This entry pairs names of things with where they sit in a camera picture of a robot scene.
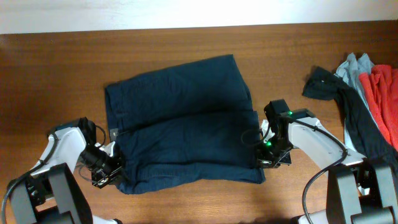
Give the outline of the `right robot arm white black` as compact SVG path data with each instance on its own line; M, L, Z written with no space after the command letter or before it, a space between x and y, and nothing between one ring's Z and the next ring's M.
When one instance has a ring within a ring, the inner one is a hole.
M320 168L303 190L303 215L297 223L397 223L396 185L386 162L345 146L309 110L264 112L268 126L257 152L259 165L289 165L291 150L298 148ZM322 175L328 177L326 207L310 213L308 190Z

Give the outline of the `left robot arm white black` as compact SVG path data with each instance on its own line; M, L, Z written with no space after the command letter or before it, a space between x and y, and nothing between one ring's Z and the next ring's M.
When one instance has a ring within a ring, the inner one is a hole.
M87 180L99 189L123 180L124 159L114 141L98 142L100 127L80 118L52 128L48 144L33 168L9 182L1 204L1 221L11 206L17 223L115 224L116 218L94 215L74 170L87 168Z

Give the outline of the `navy blue shorts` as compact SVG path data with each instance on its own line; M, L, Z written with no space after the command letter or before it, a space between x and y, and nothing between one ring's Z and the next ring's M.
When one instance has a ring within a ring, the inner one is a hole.
M125 160L122 193L201 179L264 182L259 117L232 55L141 74L104 93L109 135Z

